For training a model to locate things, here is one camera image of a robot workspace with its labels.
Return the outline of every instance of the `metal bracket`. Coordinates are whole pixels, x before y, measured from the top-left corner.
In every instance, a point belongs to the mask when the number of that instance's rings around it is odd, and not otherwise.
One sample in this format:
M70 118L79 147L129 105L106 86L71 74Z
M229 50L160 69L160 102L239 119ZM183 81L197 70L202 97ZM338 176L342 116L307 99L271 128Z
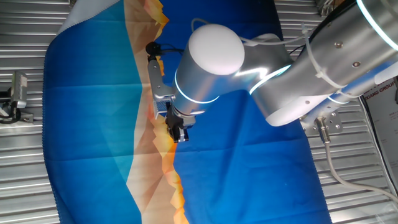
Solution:
M27 123L33 123L33 114L21 112L21 120L20 121L27 122Z
M341 119L337 110L327 114L326 116L324 116L324 118L326 128L328 129L329 134L337 134L343 131L343 125L341 123ZM316 126L314 121L310 121L309 119L306 119L306 117L303 117L300 118L300 122L307 136L314 136L319 134L318 127Z
M167 103L171 103L173 95L173 88L164 85L162 79L162 72L157 60L150 60L148 63L148 73L150 80L150 87L152 89L152 96L154 97L154 114L155 119L161 113L167 113Z
M150 60L148 63L148 73L150 80L150 87L152 88L152 95L155 101L162 101L165 97L173 96L173 89L164 85L162 79L162 72L157 60Z
M27 75L15 71L12 74L11 103L15 102L17 108L25 108L27 104Z
M174 143L188 141L188 128L195 124L194 116L186 116L179 113L172 104L167 105L167 116L165 123L167 124L168 132Z

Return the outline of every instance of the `gray cable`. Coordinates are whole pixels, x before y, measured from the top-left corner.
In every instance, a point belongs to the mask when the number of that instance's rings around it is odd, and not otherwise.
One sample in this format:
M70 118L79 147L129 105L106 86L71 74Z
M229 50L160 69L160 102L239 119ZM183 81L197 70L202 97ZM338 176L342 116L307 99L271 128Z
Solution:
M335 167L333 166L333 163L331 162L331 153L330 153L330 143L326 142L325 143L325 149L326 149L326 158L328 160L328 164L330 167L330 172L333 175L333 177L340 183L342 183L345 186L348 187L354 187L357 189L362 189L362 190L372 190L374 192L378 192L380 194L384 194L385 196L391 198L393 201L395 201L396 203L398 203L398 198L394 195L392 195L389 192L386 192L385 190L381 190L377 187L372 187L372 186L368 186L368 185L362 185L362 184L353 184L350 183L348 181L343 180L336 172Z
M211 24L210 22L208 22L208 21L206 21L204 19L194 18L191 21L191 30L192 30L192 32L195 31L195 27L194 27L195 22L202 22L204 24ZM301 35L300 37L296 37L296 38L294 38L292 40L285 40L285 41L280 41L280 42L261 42L261 41L256 41L256 40L250 40L250 39L247 39L247 38L244 38L244 37L239 37L239 38L242 41L244 41L244 42L247 42L249 44L254 44L254 45L257 45L257 44L258 45L282 45L282 44L289 44L289 43L301 40L301 39L305 38L305 35Z

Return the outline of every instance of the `cable connector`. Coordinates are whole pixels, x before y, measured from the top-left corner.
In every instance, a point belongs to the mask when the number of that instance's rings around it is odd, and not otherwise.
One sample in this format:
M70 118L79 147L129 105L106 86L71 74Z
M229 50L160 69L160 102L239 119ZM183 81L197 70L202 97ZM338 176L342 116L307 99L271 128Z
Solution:
M318 126L319 135L323 143L330 143L328 126L325 124L324 118L317 118L315 124Z

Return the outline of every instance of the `white cable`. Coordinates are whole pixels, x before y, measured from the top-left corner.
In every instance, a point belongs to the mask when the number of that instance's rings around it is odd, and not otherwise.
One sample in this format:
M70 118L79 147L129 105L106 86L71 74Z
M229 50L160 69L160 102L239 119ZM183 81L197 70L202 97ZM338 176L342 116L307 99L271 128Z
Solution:
M210 22L204 20L204 19L200 19L200 18L194 18L191 21L191 30L192 32L195 31L195 22L202 22L204 24L211 24ZM247 42L249 44L253 44L253 45L282 45L282 44L289 44L292 42L296 42L298 40L301 40L303 38L305 38L304 35L301 35L300 37L294 38L292 40L285 40L285 41L280 41L280 42L260 42L260 41L256 41L256 40L250 40L244 37L239 37L242 41Z
M192 19L192 21L191 21L191 30L192 30L192 32L195 31L195 27L193 26L193 25L195 25L195 22L202 22L202 23L204 23L204 24L210 24L210 22L208 22L208 21L206 21L206 20L204 20L204 19L194 18L194 19Z
M362 185L362 184L353 184L350 183L348 181L343 180L336 172L335 167L333 167L333 163L331 162L331 153L330 153L330 145L328 142L325 143L325 149L326 149L326 158L328 159L328 164L330 167L330 172L333 175L333 177L340 183L342 183L345 186L348 187L353 187L353 188L357 188L357 189L362 189L362 190L372 190L374 192L378 192L380 194L384 194L385 196L391 198L393 201L395 201L396 203L398 203L398 198L396 196L394 196L393 194L386 192L385 190L381 190L377 187L372 187L372 186L368 186L368 185Z
M335 103L338 103L338 104L347 104L347 103L349 103L349 102L340 102L340 101L337 101L337 100L335 100L335 99L333 99L332 97L330 97L330 96L328 96L328 99L330 100L330 101L332 101L332 102L335 102Z
M305 46L306 46L307 52L308 52L308 57L310 58L310 61L311 61L312 65L313 65L313 67L317 71L317 74L315 76L318 77L318 78L324 79L324 81L329 83L329 85L331 85L331 86L333 86L333 87L335 87L335 88L337 88L339 90L344 88L344 87L346 87L347 85L342 86L342 85L339 85L339 84L335 83L322 70L321 66L318 64L318 62L315 60L315 57L313 56L311 45L310 45L310 37L308 36L308 29L305 27L304 24L302 24L302 29L303 29L304 39L305 39Z
M292 39L292 40L285 40L285 41L280 41L280 42L260 42L260 41L255 41L255 40L249 40L249 39L246 39L246 38L244 38L244 37L240 37L240 38L241 38L241 40L243 40L243 41L245 41L245 42L247 42L247 43L249 43L249 44L258 44L258 45L282 45L282 44L289 44L289 43L292 43L292 42L296 42L296 41L298 41L298 40L301 40L301 39L304 38L304 35L301 35L300 37L294 38L294 39Z

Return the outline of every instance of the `white fabric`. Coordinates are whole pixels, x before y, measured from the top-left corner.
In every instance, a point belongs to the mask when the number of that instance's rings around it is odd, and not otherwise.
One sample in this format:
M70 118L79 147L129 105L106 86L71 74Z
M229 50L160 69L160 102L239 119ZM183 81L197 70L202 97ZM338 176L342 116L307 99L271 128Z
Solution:
M95 17L118 1L120 0L78 0L57 35L69 27Z

